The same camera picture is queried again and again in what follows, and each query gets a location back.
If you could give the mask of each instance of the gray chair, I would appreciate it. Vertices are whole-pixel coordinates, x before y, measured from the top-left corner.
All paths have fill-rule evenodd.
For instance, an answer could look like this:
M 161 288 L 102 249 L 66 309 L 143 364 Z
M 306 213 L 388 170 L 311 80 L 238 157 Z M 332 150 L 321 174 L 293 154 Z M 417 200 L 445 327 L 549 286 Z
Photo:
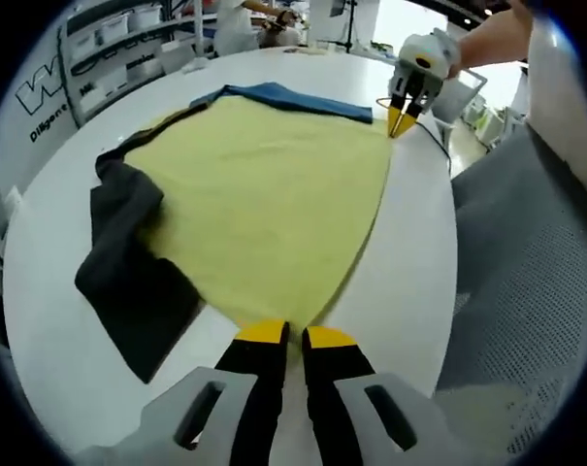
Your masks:
M 528 126 L 453 181 L 457 302 L 435 395 L 466 440 L 511 458 L 587 358 L 587 194 Z
M 455 121 L 466 110 L 476 94 L 487 84 L 487 78 L 474 71 L 464 70 L 461 73 L 466 76 L 461 78 L 462 75 L 460 75 L 458 78 L 444 83 L 440 95 L 431 107 L 431 112 L 440 128 L 442 142 L 447 149 Z

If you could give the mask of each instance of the yellow towel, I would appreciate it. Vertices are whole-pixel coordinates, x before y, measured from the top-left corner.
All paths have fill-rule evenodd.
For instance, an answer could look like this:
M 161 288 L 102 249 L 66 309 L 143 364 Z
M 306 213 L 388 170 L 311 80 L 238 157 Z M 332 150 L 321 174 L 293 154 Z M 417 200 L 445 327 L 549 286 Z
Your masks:
M 165 194 L 151 249 L 239 325 L 304 328 L 375 218 L 391 153 L 383 126 L 217 100 L 127 154 Z

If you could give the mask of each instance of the robotic arm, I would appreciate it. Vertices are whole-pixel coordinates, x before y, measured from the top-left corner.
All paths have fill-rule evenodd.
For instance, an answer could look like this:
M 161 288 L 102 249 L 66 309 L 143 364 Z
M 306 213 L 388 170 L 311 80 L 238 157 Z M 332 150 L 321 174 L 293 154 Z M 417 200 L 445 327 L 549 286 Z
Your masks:
M 406 39 L 388 86 L 388 137 L 398 138 L 416 123 L 420 114 L 429 110 L 450 67 L 460 60 L 457 43 L 440 29 Z M 408 97 L 411 101 L 405 109 Z

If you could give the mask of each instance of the person in white shirt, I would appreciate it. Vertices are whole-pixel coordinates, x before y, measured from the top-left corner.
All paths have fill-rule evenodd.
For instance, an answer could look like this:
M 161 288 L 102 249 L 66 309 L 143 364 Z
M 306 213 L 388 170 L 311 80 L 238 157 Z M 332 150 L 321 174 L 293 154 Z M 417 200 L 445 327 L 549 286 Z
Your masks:
M 587 94 L 570 41 L 550 18 L 535 18 L 523 0 L 489 17 L 461 39 L 465 68 L 528 57 L 530 109 L 527 121 L 587 189 Z
M 217 32 L 213 39 L 218 55 L 267 47 L 262 43 L 265 33 L 252 29 L 251 11 L 278 17 L 284 24 L 293 24 L 297 20 L 295 13 L 290 10 L 271 8 L 257 0 L 220 0 L 217 10 Z M 258 18 L 255 22 L 260 24 L 263 21 Z M 287 27 L 277 34 L 276 42 L 270 46 L 296 46 L 298 43 L 297 31 Z

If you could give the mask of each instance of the white table surface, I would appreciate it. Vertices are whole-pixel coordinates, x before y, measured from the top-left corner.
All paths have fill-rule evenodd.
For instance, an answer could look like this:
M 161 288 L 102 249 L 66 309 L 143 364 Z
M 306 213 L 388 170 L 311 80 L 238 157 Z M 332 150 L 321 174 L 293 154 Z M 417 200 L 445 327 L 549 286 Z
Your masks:
M 225 84 L 278 82 L 290 89 L 372 106 L 392 67 L 345 54 L 258 50 L 219 58 L 189 75 L 151 83 L 109 107 L 67 141 L 24 193 L 6 244 L 4 304 L 16 371 L 51 437 L 67 452 L 113 445 L 138 428 L 142 407 L 196 366 L 215 365 L 237 327 L 207 306 L 152 382 L 124 363 L 74 285 L 91 247 L 90 189 L 96 157 L 154 118 Z M 421 120 L 439 136 L 433 119 Z M 414 127 L 394 154 L 370 240 L 325 325 L 352 335 L 375 369 L 431 396 L 450 334 L 457 240 L 445 155 Z M 273 464 L 320 464 L 306 416 L 303 369 L 285 386 Z

